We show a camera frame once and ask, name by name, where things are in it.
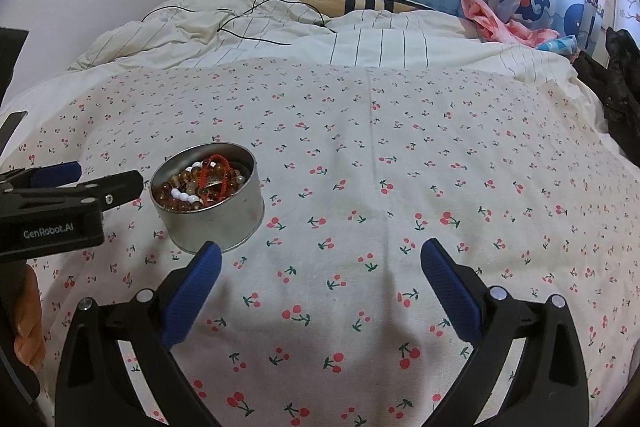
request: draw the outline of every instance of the metal tin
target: metal tin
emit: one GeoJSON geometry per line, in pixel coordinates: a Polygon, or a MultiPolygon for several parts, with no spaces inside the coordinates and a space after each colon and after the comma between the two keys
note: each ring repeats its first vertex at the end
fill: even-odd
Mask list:
{"type": "Polygon", "coordinates": [[[153,175],[149,192],[171,240],[176,247],[189,253],[196,253],[206,241],[214,241],[223,252],[238,247],[258,229],[264,217],[264,200],[255,157],[249,150],[233,143],[207,143],[178,153],[153,175]],[[174,212],[158,204],[153,196],[154,188],[172,174],[212,154],[221,154],[229,162],[241,164],[250,173],[236,194],[213,206],[191,212],[174,212]]]}

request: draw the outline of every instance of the cherry print fabric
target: cherry print fabric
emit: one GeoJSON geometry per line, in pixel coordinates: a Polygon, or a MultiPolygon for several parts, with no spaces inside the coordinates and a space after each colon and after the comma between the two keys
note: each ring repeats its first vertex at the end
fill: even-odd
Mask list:
{"type": "MultiPolygon", "coordinates": [[[[84,180],[137,169],[148,185],[166,158],[212,140],[254,153],[266,202],[173,350],[225,427],[421,425],[472,352],[420,270],[430,237],[516,298],[564,295],[592,425],[619,396],[640,336],[638,182],[551,81],[282,58],[139,69],[70,102],[3,168],[78,160],[84,180]]],[[[104,229],[98,248],[31,262],[48,397],[79,299],[126,301],[190,259],[148,191],[105,213],[104,229]]],[[[140,387],[130,347],[124,357],[140,387]]]]}

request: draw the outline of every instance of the blue gripper pad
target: blue gripper pad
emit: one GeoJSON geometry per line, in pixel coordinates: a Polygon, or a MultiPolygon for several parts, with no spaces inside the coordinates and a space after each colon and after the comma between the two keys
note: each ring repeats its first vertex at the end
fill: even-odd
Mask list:
{"type": "Polygon", "coordinates": [[[477,346],[482,339],[480,308],[455,273],[456,264],[437,239],[429,239],[422,245],[420,263],[459,338],[477,346]]]}
{"type": "Polygon", "coordinates": [[[51,188],[76,183],[82,176],[78,162],[61,163],[36,170],[29,179],[31,188],[51,188]]]}
{"type": "Polygon", "coordinates": [[[209,243],[204,248],[204,252],[198,252],[198,259],[192,261],[195,261],[194,266],[162,312],[164,328],[160,339],[167,349],[180,344],[187,337],[222,270],[220,247],[209,243]]]}

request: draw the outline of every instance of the pink fabric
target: pink fabric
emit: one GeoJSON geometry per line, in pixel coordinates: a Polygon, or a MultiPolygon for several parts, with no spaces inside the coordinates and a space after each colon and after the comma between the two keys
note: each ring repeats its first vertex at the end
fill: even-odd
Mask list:
{"type": "Polygon", "coordinates": [[[552,29],[530,30],[516,21],[502,22],[483,0],[461,0],[465,17],[476,23],[478,33],[491,42],[503,42],[505,44],[524,44],[535,48],[553,39],[560,34],[552,29]]]}

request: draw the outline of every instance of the human hand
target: human hand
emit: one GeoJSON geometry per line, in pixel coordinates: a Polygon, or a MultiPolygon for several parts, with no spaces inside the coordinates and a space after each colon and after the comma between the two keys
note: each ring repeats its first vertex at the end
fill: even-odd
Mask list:
{"type": "Polygon", "coordinates": [[[15,354],[24,365],[34,371],[44,360],[46,346],[42,336],[42,306],[38,279],[33,268],[27,265],[22,293],[15,305],[15,354]]]}

